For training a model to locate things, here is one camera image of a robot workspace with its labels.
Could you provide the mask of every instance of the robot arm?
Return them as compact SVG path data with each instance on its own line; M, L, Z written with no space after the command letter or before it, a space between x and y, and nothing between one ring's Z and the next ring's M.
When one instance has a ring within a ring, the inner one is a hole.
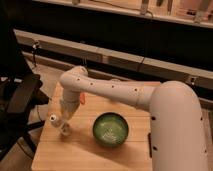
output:
M153 171L208 171L202 111L190 87L169 81L155 88L87 75L86 69L78 66L60 78L64 88L61 104L67 118L77 109L81 91L148 110Z

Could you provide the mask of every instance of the black cable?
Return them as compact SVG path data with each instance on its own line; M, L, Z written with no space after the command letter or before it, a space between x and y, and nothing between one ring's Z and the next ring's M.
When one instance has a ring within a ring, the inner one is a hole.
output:
M36 52L37 52L37 50L39 48L39 42L36 41L33 44L32 48L33 48L33 50L32 50L32 55L33 55L33 61L32 61L32 63L34 65L34 67L32 68L32 70L33 70L33 69L35 69L37 67L37 63L36 63Z
M122 7L120 5L115 5L115 4L112 4L112 3L109 3L109 2L103 2L103 1L99 1L99 0L89 0L89 1L107 4L107 5L111 5L113 7L117 7L117 8L123 8L123 9L129 9L129 10L140 10L140 9L136 9L136 8Z
M154 18L154 15L151 11L148 11L146 12L147 14L150 14L151 15L151 20L150 20L150 26L152 26L152 21L153 21L153 18ZM142 59L142 61L139 63L138 67L137 67L137 72L140 72L140 69L141 67L143 66L143 63L148 55L148 46L149 46L149 37L147 38L146 40L146 43L145 43L145 53L144 53L144 57Z
M19 144L18 141L17 141L16 143L18 144L19 148L24 152L24 154L26 154L26 156L28 156L30 159L33 160L33 157L32 157L31 155L29 155L29 154L24 150L24 148L21 146L21 144Z
M37 115L38 115L39 120L40 120L40 121L43 121L43 120L41 119L41 116L40 116L40 113L39 113L39 107L38 107L38 105L36 106L36 109L37 109Z

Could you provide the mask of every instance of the floor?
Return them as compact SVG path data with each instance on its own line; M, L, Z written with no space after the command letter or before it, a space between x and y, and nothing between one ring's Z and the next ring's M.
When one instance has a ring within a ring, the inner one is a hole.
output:
M51 97L54 92L55 85L63 73L63 71L54 69L51 67L38 65L36 69L34 69L35 73L41 75L41 79L43 81L42 90ZM45 119L47 113L48 105L39 107L32 111L32 115L30 117L30 122L39 121L39 115L42 119ZM207 146L209 152L209 165L210 170L213 171L213 146L211 141L211 133L210 133L210 125L208 119L209 111L203 110L204 113L204 123L205 123L205 133L207 138ZM32 139L35 143L38 143L39 136L41 134L41 129L32 132ZM19 144L25 149L25 151L30 155L33 154L28 149L25 142L20 139ZM31 170L32 159L25 155L23 151L19 148L17 144L12 148L12 150L8 153L8 155L4 158L4 160L0 163L0 171L30 171Z

